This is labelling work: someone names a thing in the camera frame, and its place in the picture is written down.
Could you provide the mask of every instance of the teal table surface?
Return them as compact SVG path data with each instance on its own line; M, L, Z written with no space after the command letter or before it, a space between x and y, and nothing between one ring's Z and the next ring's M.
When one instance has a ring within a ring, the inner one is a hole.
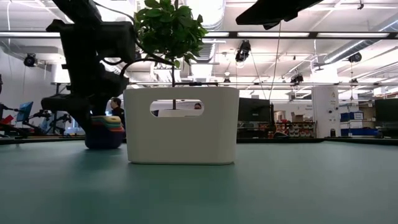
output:
M398 148L238 144L228 166L135 165L126 145L0 146L0 223L398 223Z

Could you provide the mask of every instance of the plant stem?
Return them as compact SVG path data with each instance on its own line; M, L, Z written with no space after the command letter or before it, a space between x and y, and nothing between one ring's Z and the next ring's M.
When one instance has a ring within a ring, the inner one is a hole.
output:
M174 66L172 66L172 87L175 87ZM173 100L173 110L176 109L177 109L177 101Z

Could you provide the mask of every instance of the blue storage bin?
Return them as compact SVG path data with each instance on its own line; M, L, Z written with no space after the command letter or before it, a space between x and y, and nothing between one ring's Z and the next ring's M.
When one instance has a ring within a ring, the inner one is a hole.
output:
M349 120L362 120L362 119L363 119L363 112L362 111L341 113L340 114L340 122L348 122Z
M348 136L349 131L351 131L353 136L377 136L377 129L369 128L345 128L341 130L341 136Z

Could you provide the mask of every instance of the potted plant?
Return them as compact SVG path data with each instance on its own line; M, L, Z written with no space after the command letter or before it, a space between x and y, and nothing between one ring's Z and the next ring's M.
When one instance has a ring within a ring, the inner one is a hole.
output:
M188 6L178 7L171 0L145 0L144 9L135 15L135 28L141 45L149 53L161 55L172 62L172 86L175 86L174 68L180 67L178 58L183 58L190 65L190 60L199 57L202 38L207 30L201 25L201 15L194 19Z

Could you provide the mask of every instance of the pillar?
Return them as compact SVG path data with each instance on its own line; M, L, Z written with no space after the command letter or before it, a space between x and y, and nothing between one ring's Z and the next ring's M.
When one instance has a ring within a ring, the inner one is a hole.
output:
M317 138L330 137L334 129L341 136L340 111L337 86L315 86L312 88L313 120L317 123Z

